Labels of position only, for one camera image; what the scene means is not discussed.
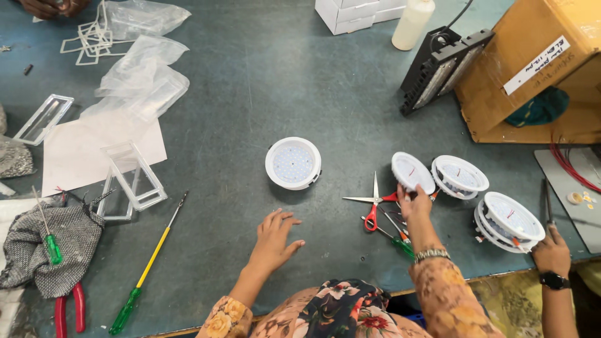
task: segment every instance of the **red wires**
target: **red wires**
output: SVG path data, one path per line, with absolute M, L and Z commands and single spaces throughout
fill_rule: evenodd
M 557 162 L 560 164 L 560 166 L 566 171 L 566 173 L 574 177 L 575 180 L 577 180 L 580 184 L 584 185 L 588 189 L 595 190 L 596 192 L 601 192 L 601 188 L 597 187 L 584 177 L 580 176 L 580 174 L 574 169 L 574 167 L 572 167 L 569 156 L 567 158 L 563 155 L 563 153 L 561 153 L 559 144 L 552 141 L 549 145 L 549 149 L 551 150 L 551 153 L 553 154 Z

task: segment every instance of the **black smartwatch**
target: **black smartwatch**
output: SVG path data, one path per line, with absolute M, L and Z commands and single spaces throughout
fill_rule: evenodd
M 547 286 L 551 290 L 569 289 L 570 281 L 562 276 L 554 273 L 553 271 L 545 272 L 540 274 L 540 283 Z

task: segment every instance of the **hand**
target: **hand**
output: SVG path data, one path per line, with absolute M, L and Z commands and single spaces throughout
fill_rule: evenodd
M 63 14 L 66 17 L 73 17 L 79 14 L 90 4 L 90 0 L 63 0 Z
M 555 226 L 549 226 L 549 233 L 542 241 L 532 248 L 532 258 L 541 273 L 553 271 L 567 278 L 570 272 L 570 249 Z
M 293 224 L 300 224 L 292 218 L 292 212 L 281 212 L 278 209 L 267 215 L 257 227 L 257 244 L 245 269 L 267 278 L 272 272 L 286 263 L 305 241 L 298 240 L 286 247 L 288 232 Z
M 19 0 L 23 9 L 33 14 L 38 19 L 53 19 L 60 12 L 58 5 L 53 0 Z
M 398 203 L 406 222 L 409 222 L 410 218 L 428 217 L 432 210 L 430 196 L 421 188 L 421 185 L 415 186 L 415 190 L 417 190 L 417 196 L 412 201 L 409 196 L 405 197 L 404 187 L 400 183 L 397 184 Z

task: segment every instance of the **floral dress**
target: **floral dress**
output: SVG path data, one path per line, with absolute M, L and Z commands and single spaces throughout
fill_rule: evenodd
M 329 280 L 271 311 L 250 333 L 252 312 L 222 297 L 197 338 L 428 338 L 504 337 L 484 314 L 459 268 L 445 258 L 409 268 L 427 323 L 386 312 L 389 295 L 361 280 Z

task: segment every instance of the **floral sleeve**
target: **floral sleeve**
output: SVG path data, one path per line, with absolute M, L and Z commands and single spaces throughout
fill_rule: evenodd
M 415 291 L 434 337 L 504 337 L 490 322 L 459 268 L 448 259 L 431 258 L 409 268 Z
M 213 306 L 197 338 L 246 338 L 252 323 L 252 312 L 244 304 L 223 296 Z

